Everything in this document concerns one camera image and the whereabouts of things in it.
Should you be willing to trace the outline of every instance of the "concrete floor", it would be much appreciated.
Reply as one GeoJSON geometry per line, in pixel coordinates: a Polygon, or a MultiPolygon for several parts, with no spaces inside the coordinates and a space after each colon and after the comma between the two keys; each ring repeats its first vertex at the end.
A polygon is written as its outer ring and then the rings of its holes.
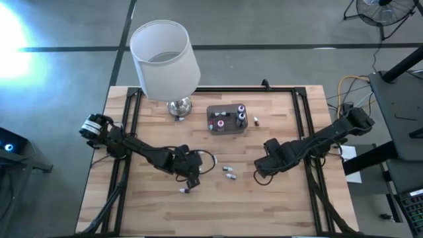
{"type": "MultiPolygon", "coordinates": [[[[183,24],[198,44],[376,44],[378,29],[360,19],[342,21],[349,0],[195,1],[138,0],[130,27],[154,19],[183,24]]],[[[0,0],[0,126],[34,142],[36,159],[54,164],[51,174],[31,177],[14,220],[11,237],[53,237],[75,230],[92,149],[78,130],[90,113],[101,113],[116,52],[14,53],[17,47],[118,46],[130,0],[0,0]]],[[[423,42],[417,12],[386,43],[423,42]]],[[[376,49],[195,51],[201,85],[323,85],[337,94],[345,75],[373,70],[376,49]]],[[[376,68],[390,69],[414,48],[383,48],[376,68]]],[[[423,68],[418,64],[415,69],[423,68]]],[[[117,85],[139,85],[125,52],[117,85]]],[[[355,87],[364,85],[357,82],[355,87]]],[[[345,91],[349,83],[344,84],[345,91]]],[[[351,93],[358,102],[370,88],[351,93]]],[[[336,99],[328,100],[336,104],[336,99]]],[[[350,137],[350,144],[389,141],[377,104],[373,130],[350,137]]],[[[385,200],[352,195],[360,231],[370,235],[410,236],[406,224],[377,219],[385,200]]]]}

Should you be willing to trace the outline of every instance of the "chrome lamp base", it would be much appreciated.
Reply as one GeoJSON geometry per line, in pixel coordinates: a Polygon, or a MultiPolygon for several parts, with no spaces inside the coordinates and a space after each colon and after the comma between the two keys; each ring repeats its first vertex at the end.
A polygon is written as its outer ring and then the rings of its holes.
{"type": "Polygon", "coordinates": [[[174,117],[184,117],[188,115],[191,112],[191,107],[191,100],[188,97],[167,103],[167,110],[174,117]]]}

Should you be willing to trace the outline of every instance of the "electric fan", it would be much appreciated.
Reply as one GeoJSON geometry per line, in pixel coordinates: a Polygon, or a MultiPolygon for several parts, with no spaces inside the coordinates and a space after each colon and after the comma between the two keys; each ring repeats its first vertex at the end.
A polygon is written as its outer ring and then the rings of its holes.
{"type": "Polygon", "coordinates": [[[356,0],[357,14],[354,16],[346,16],[346,12],[351,7],[354,0],[344,11],[344,20],[360,17],[365,23],[378,26],[380,29],[381,40],[391,37],[405,20],[414,14],[418,0],[356,0]],[[390,33],[385,36],[384,26],[389,26],[397,22],[401,23],[390,33]]]}

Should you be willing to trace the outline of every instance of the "wooden tabletop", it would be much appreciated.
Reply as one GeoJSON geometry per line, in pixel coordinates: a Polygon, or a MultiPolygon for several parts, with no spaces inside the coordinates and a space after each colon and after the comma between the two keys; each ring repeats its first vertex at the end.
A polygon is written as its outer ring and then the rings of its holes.
{"type": "MultiPolygon", "coordinates": [[[[305,87],[318,131],[331,123],[323,87],[305,87]]],[[[115,122],[122,119],[126,91],[127,87],[110,88],[104,114],[115,122]]],[[[263,143],[266,140],[277,138],[283,143],[298,139],[291,94],[194,93],[191,99],[191,114],[184,121],[175,122],[165,102],[143,97],[137,123],[138,138],[155,147],[187,144],[190,149],[205,149],[217,155],[218,164],[200,177],[200,186],[190,194],[181,194],[179,189],[186,187],[184,182],[176,182],[174,175],[154,169],[142,156],[133,154],[121,235],[315,235],[302,162],[285,173],[278,173],[268,186],[258,185],[252,177],[253,161],[265,156],[263,143]],[[250,123],[243,134],[212,136],[206,125],[207,106],[235,103],[245,104],[248,119],[252,122],[256,116],[260,126],[250,123]],[[228,179],[222,166],[232,167],[237,180],[228,179]]],[[[301,99],[299,103],[307,128],[301,99]]],[[[104,155],[105,151],[96,151],[93,161],[104,155]]],[[[206,155],[203,162],[203,170],[212,165],[206,155]]],[[[77,231],[86,228],[104,205],[112,164],[112,158],[107,158],[91,169],[77,231]]],[[[323,171],[330,201],[348,225],[358,230],[339,157],[328,156],[323,171]]],[[[319,209],[326,230],[321,204],[319,209]]]]}

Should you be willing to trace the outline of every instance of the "white lampshade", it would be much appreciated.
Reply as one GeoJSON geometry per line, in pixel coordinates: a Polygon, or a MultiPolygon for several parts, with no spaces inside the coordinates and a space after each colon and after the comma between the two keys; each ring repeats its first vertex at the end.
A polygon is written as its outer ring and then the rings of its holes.
{"type": "Polygon", "coordinates": [[[149,22],[134,32],[130,48],[149,99],[177,101],[196,90],[200,68],[182,25],[170,20],[149,22]]]}

